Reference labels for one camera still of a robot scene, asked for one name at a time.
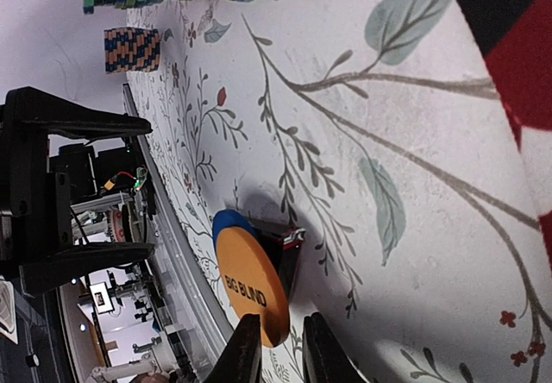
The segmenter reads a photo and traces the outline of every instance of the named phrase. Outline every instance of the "black plastic bracket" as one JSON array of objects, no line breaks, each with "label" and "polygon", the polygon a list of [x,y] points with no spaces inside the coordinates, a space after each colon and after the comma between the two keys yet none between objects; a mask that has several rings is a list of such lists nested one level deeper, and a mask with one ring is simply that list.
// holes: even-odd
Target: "black plastic bracket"
[{"label": "black plastic bracket", "polygon": [[[260,383],[260,317],[247,314],[205,383]],[[304,319],[305,383],[365,383],[319,312]]]},{"label": "black plastic bracket", "polygon": [[23,290],[37,296],[98,269],[147,258],[150,244],[75,246],[71,181],[48,170],[48,136],[89,141],[134,137],[152,131],[147,120],[87,109],[32,87],[10,91],[0,105],[0,217],[9,222],[10,257],[0,275],[21,275]]}]

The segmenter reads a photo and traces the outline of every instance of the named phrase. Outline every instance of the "red fabric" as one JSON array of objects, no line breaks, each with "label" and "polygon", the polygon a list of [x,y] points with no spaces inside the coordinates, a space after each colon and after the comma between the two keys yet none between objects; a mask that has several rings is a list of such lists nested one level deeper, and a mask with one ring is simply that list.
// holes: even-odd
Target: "red fabric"
[{"label": "red fabric", "polygon": [[[552,131],[552,0],[535,0],[485,62],[517,146],[523,127]],[[539,221],[552,267],[552,211]]]}]

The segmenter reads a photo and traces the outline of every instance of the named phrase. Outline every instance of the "red flower print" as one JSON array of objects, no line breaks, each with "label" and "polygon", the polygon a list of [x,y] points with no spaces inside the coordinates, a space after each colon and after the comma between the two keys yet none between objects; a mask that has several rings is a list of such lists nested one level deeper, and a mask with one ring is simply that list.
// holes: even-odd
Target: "red flower print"
[{"label": "red flower print", "polygon": [[507,325],[511,329],[513,329],[516,326],[516,322],[514,320],[516,319],[517,316],[515,312],[502,311],[500,315],[502,316],[500,318],[500,323],[502,325]]},{"label": "red flower print", "polygon": [[218,91],[218,95],[216,96],[216,104],[219,107],[222,107],[226,103],[226,88],[221,88]]},{"label": "red flower print", "polygon": [[188,173],[185,173],[184,175],[184,184],[186,186],[186,190],[188,191],[188,193],[191,192],[191,180],[190,180],[190,175]]},{"label": "red flower print", "polygon": [[527,356],[523,351],[518,351],[510,356],[511,360],[514,362],[514,366],[519,367],[521,364],[527,362]]},{"label": "red flower print", "polygon": [[531,342],[529,345],[529,350],[527,350],[528,355],[536,355],[537,357],[544,356],[544,350],[546,349],[546,344],[543,342]]}]

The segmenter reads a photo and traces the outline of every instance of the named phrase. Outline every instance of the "blue disc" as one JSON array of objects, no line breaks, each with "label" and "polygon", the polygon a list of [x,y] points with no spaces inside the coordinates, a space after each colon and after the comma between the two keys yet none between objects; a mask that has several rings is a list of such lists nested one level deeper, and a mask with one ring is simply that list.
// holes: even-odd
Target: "blue disc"
[{"label": "blue disc", "polygon": [[217,212],[213,219],[213,243],[216,252],[216,240],[223,229],[238,227],[245,229],[253,238],[257,239],[257,232],[248,220],[235,210],[227,209]]}]

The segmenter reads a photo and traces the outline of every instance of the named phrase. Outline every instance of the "white wall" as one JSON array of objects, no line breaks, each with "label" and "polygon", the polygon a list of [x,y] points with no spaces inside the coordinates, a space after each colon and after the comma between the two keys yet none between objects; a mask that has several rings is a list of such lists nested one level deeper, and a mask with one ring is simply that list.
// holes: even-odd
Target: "white wall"
[{"label": "white wall", "polygon": [[126,14],[100,8],[84,16],[82,2],[0,0],[0,104],[9,90],[32,85],[86,107],[122,112],[126,79],[104,72],[103,31],[126,25]]}]

